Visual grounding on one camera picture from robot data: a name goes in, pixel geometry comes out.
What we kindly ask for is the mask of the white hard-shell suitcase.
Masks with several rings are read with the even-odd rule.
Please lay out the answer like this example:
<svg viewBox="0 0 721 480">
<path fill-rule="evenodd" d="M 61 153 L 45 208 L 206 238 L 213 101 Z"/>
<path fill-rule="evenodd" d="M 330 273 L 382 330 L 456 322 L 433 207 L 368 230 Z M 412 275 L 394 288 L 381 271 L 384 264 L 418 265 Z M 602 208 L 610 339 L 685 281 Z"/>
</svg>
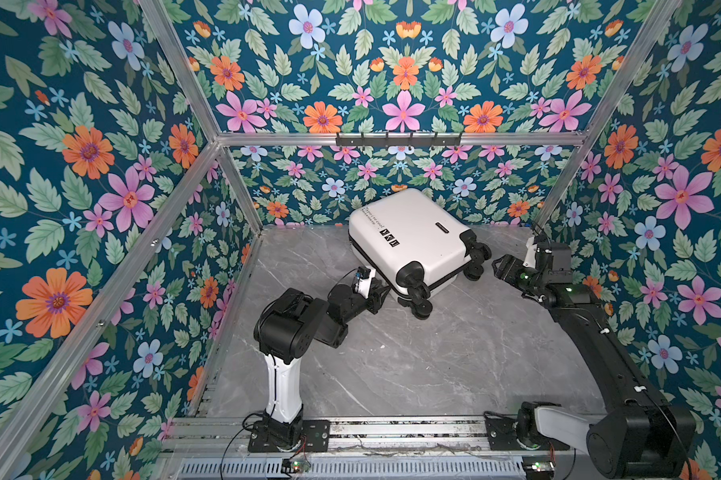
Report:
<svg viewBox="0 0 721 480">
<path fill-rule="evenodd" d="M 416 189 L 368 203 L 348 218 L 348 239 L 363 265 L 398 304 L 426 320 L 432 297 L 460 274 L 480 280 L 491 250 L 477 234 Z"/>
</svg>

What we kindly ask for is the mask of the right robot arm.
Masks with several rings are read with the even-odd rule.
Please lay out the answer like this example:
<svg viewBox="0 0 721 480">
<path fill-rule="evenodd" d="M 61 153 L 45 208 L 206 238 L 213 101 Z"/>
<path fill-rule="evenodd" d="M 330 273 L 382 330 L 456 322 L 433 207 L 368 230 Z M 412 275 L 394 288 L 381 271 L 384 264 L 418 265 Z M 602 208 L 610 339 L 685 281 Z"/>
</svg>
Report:
<svg viewBox="0 0 721 480">
<path fill-rule="evenodd" d="M 575 345 L 603 400 L 602 416 L 585 416 L 549 402 L 525 402 L 515 435 L 525 447 L 556 440 L 585 451 L 608 479 L 672 478 L 691 471 L 695 420 L 671 405 L 632 361 L 608 324 L 594 291 L 575 284 L 568 246 L 540 242 L 532 262 L 504 255 L 494 276 L 543 306 Z"/>
</svg>

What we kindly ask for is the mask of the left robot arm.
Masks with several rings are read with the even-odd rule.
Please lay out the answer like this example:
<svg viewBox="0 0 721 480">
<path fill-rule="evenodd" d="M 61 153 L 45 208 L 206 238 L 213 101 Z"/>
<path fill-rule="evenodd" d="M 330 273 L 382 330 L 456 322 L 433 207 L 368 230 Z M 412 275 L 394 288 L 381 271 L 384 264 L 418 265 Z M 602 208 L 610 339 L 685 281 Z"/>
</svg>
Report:
<svg viewBox="0 0 721 480">
<path fill-rule="evenodd" d="M 348 325 L 358 315 L 376 314 L 390 287 L 377 279 L 338 284 L 326 299 L 290 288 L 268 305 L 254 327 L 254 340 L 268 368 L 268 406 L 262 428 L 287 444 L 304 431 L 300 395 L 302 357 L 320 342 L 338 348 L 348 337 Z"/>
</svg>

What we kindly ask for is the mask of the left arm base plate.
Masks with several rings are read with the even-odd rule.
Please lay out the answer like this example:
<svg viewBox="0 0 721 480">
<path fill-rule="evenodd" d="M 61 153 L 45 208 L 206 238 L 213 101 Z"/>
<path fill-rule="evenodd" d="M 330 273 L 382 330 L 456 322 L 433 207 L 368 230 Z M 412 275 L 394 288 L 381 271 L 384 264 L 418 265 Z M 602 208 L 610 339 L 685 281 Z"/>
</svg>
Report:
<svg viewBox="0 0 721 480">
<path fill-rule="evenodd" d="M 274 420 L 260 420 L 254 423 L 254 430 L 248 441 L 250 453 L 296 453 L 296 451 L 326 452 L 332 433 L 332 422 L 328 420 L 296 419 L 292 424 Z"/>
</svg>

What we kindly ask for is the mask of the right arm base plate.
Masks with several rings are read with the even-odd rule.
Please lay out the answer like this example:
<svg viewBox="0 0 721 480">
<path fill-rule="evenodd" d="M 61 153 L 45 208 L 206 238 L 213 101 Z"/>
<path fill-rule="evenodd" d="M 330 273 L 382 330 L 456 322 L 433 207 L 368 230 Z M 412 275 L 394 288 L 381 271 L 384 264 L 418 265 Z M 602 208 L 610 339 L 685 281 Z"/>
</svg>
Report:
<svg viewBox="0 0 721 480">
<path fill-rule="evenodd" d="M 515 415 L 484 411 L 486 438 L 492 450 L 568 451 L 570 446 L 541 435 L 529 411 Z"/>
</svg>

